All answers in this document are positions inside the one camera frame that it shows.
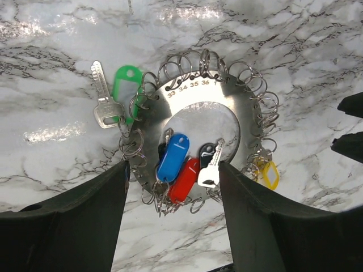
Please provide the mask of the silver key on green tag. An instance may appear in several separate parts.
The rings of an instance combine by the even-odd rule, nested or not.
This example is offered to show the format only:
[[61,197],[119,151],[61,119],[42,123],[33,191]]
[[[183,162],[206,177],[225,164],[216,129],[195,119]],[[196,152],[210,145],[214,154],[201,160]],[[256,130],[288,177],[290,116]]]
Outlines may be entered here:
[[98,60],[92,63],[91,72],[98,94],[98,105],[94,109],[94,116],[99,126],[108,129],[118,126],[119,122],[125,122],[124,107],[115,102],[110,95],[102,64]]

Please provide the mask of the red key tag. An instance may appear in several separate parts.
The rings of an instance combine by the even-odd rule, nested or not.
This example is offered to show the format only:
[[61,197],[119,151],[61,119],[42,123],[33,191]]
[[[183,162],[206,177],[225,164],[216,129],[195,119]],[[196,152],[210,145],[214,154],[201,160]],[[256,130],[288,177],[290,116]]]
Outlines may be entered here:
[[199,158],[190,158],[181,169],[175,183],[170,188],[168,196],[172,203],[184,202],[198,179],[200,171]]

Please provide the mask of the silver key on black tag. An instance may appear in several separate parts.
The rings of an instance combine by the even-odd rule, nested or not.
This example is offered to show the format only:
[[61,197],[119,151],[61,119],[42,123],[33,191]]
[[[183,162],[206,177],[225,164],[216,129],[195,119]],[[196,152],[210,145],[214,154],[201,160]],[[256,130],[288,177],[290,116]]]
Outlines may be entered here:
[[221,160],[222,150],[225,145],[224,139],[219,139],[216,145],[216,151],[206,168],[200,170],[197,183],[206,188],[215,188],[219,182],[219,162]]

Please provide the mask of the yellow key tag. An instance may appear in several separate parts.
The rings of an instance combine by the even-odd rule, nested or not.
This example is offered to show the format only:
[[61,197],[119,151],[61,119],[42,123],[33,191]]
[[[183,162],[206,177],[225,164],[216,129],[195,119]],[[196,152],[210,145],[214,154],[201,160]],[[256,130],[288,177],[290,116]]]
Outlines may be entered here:
[[271,160],[259,160],[256,165],[258,167],[258,170],[256,171],[256,174],[258,175],[257,182],[270,190],[275,190],[280,181],[280,175],[275,163]]

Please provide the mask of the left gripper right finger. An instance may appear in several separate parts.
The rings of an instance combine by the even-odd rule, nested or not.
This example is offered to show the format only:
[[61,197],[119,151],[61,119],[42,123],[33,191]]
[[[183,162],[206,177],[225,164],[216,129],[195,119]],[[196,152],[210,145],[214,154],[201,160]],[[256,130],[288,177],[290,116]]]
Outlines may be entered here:
[[220,187],[236,271],[362,270],[362,207],[306,206],[224,162]]

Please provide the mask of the blue key tag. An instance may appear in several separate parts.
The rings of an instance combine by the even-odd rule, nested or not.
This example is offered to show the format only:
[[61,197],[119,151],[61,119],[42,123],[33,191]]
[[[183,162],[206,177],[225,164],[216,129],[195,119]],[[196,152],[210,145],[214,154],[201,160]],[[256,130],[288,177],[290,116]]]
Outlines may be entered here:
[[190,147],[189,138],[182,133],[174,134],[168,143],[158,146],[159,164],[156,176],[161,182],[173,182],[185,161]]

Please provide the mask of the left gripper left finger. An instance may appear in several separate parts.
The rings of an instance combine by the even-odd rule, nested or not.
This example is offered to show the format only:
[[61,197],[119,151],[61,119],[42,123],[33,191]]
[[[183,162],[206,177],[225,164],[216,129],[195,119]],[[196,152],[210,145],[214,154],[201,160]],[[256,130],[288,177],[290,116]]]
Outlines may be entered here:
[[1,213],[1,271],[110,271],[130,166],[97,177],[18,212]]

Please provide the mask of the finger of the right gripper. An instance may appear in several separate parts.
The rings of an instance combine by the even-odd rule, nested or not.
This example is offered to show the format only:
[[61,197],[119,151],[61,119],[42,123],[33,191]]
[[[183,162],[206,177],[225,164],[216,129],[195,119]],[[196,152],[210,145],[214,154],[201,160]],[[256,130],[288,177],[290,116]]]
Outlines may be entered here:
[[334,139],[331,150],[363,163],[363,132],[345,134]]
[[337,109],[347,115],[363,118],[363,92],[343,98]]

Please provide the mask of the green key tag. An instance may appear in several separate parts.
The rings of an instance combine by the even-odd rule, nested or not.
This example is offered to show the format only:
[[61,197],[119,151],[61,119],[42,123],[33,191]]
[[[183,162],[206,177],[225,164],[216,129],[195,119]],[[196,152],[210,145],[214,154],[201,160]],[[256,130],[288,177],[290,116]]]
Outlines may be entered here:
[[128,125],[133,123],[129,113],[129,103],[132,97],[140,92],[141,80],[142,72],[132,65],[120,67],[114,77],[112,97],[116,102],[124,106],[126,124]]

